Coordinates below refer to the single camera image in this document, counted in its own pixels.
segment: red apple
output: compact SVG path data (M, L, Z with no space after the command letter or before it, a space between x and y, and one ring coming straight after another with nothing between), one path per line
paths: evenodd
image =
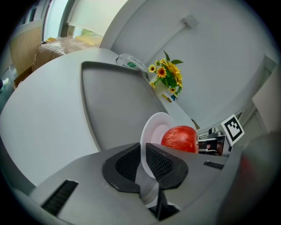
M197 132L188 126L177 126L169 129L163 136L161 145L186 152L198 153Z

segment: cardboard box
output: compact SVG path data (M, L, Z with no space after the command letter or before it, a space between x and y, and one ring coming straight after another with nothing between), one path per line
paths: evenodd
M71 37L63 37L46 44L42 44L35 55L33 71L62 55L90 47L92 46Z

